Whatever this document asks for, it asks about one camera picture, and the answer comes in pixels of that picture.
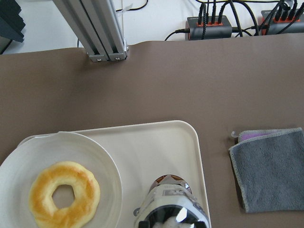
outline bagel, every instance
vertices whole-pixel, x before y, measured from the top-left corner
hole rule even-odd
[[[74,202],[57,208],[52,195],[59,185],[71,185]],[[44,169],[33,182],[29,210],[40,228],[80,228],[90,221],[100,200],[100,188],[92,172],[73,161],[61,161]]]

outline gray cloth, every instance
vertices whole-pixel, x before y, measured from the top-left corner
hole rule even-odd
[[[245,210],[304,210],[303,131],[268,132],[229,149]]]

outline donut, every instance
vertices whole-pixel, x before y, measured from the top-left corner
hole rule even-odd
[[[59,185],[71,185],[74,202],[57,208],[52,195]],[[44,169],[33,182],[29,210],[40,228],[80,228],[90,221],[100,200],[100,188],[92,172],[73,161],[61,161]]]

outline white plate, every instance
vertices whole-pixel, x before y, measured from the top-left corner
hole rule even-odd
[[[122,208],[121,179],[111,156],[90,138],[68,132],[35,137],[16,148],[0,166],[0,227],[37,228],[28,193],[37,175],[59,161],[85,166],[97,179],[101,197],[84,228],[115,228]]]

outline brown tabletop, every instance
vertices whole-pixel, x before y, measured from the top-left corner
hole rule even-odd
[[[303,211],[246,214],[232,131],[304,126],[304,34],[130,46],[126,61],[84,49],[0,56],[0,163],[30,135],[183,120],[198,133],[214,228],[304,227]]]

